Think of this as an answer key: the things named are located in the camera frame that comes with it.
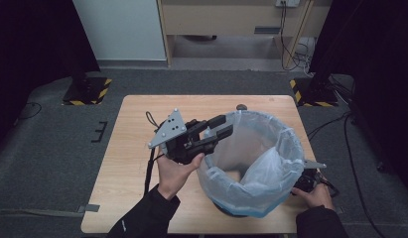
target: black sleeve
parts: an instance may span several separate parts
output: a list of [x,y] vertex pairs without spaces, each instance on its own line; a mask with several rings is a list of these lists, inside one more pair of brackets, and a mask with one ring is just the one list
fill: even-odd
[[175,196],[168,201],[157,190],[150,190],[127,212],[107,234],[107,238],[166,237],[169,222],[180,201]]
[[299,238],[347,238],[338,215],[324,206],[308,209],[296,218]]

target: tripod base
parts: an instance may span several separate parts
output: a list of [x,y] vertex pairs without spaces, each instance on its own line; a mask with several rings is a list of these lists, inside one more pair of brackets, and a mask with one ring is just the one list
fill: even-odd
[[65,97],[63,105],[99,104],[104,99],[111,79],[107,77],[89,77],[89,90],[81,90],[73,81]]
[[334,92],[325,87],[311,88],[309,77],[294,78],[290,81],[298,106],[338,106]]

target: power outlet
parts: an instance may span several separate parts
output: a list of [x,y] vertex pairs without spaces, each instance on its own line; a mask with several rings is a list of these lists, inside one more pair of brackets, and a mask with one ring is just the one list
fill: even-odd
[[277,0],[277,3],[275,4],[276,7],[283,7],[284,5],[286,7],[290,8],[296,8],[300,4],[300,0]]

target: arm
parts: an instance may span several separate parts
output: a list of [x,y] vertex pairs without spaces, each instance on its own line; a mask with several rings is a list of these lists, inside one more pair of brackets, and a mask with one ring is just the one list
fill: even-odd
[[203,158],[204,154],[199,154],[185,166],[164,156],[158,159],[160,183],[117,221],[107,238],[166,237],[169,222],[180,205],[176,194]]
[[292,192],[303,197],[309,209],[296,218],[297,236],[302,238],[348,237],[334,211],[328,187],[318,184],[310,193],[293,187]]

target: white plastic bag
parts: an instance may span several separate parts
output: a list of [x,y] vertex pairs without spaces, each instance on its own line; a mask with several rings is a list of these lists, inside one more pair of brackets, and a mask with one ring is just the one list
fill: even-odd
[[[255,111],[226,114],[233,134],[221,140],[198,169],[205,194],[232,215],[263,217],[283,202],[304,168],[304,153],[292,128]],[[216,134],[207,129],[205,137]],[[240,174],[240,181],[229,172]]]

